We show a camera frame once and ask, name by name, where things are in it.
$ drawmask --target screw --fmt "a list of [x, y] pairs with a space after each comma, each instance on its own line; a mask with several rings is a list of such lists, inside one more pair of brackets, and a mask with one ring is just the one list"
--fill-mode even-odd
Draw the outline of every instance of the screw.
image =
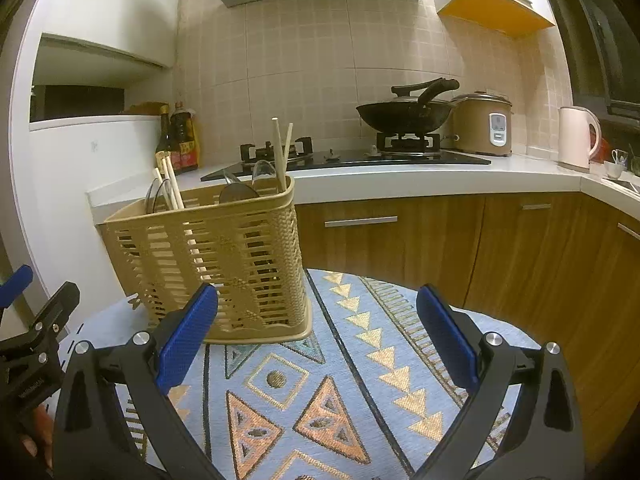
[[149, 332], [138, 332], [135, 336], [133, 336], [133, 344], [142, 346], [149, 342], [151, 336]]
[[550, 354], [559, 354], [560, 353], [560, 345], [558, 343], [554, 343], [554, 342], [549, 342], [546, 344], [545, 346], [546, 351], [549, 352]]
[[84, 354], [89, 349], [89, 343], [87, 341], [81, 341], [76, 345], [76, 353]]
[[484, 340], [487, 341], [491, 346], [500, 346], [502, 344], [502, 336], [495, 332], [489, 332], [486, 336], [484, 336]]

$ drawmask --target black glass cooktop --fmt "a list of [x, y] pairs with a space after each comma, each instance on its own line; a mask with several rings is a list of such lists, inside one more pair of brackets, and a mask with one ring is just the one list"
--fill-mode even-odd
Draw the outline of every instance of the black glass cooktop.
[[[388, 164], [491, 164], [491, 161], [463, 153], [446, 151], [426, 156], [369, 156], [362, 150], [344, 150], [342, 152], [334, 152], [333, 157], [330, 156], [329, 152], [313, 153], [313, 155], [309, 155], [308, 158], [287, 164], [287, 171], [314, 170], [316, 168], [348, 168], [355, 166], [386, 166]], [[229, 166], [226, 170], [235, 176], [252, 174], [252, 167], [244, 166], [240, 162]], [[201, 177], [200, 180], [205, 182], [207, 180], [219, 180], [221, 178], [224, 178], [222, 171], [215, 171], [214, 173], [209, 173]]]

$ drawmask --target black wok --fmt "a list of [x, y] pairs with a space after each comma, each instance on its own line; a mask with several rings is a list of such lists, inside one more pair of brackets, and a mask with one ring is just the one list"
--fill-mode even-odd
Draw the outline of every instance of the black wok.
[[[423, 88], [425, 91], [420, 97], [411, 95]], [[356, 110], [369, 126], [384, 134], [427, 134], [442, 126], [451, 111], [449, 102], [432, 99], [458, 88], [460, 83], [455, 79], [442, 77], [417, 85], [392, 86], [391, 92], [398, 97], [383, 103], [360, 105]]]

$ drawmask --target beige plastic basket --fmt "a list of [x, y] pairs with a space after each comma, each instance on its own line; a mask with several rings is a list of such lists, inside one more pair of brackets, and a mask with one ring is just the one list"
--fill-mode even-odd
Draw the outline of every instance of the beige plastic basket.
[[274, 192], [259, 180], [259, 198], [218, 203], [225, 187], [182, 192], [185, 209], [144, 214], [138, 200], [98, 225], [127, 295], [138, 294], [152, 320], [184, 307], [202, 282], [218, 288], [216, 320], [206, 342], [275, 343], [311, 332], [294, 181]]

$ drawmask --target electric kettle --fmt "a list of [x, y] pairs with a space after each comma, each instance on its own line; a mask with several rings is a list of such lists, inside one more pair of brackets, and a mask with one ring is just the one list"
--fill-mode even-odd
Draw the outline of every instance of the electric kettle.
[[[558, 133], [558, 164], [570, 170], [589, 172], [589, 161], [596, 155], [602, 143], [600, 122], [593, 112], [579, 106], [563, 106]], [[596, 134], [591, 147], [590, 126]]]

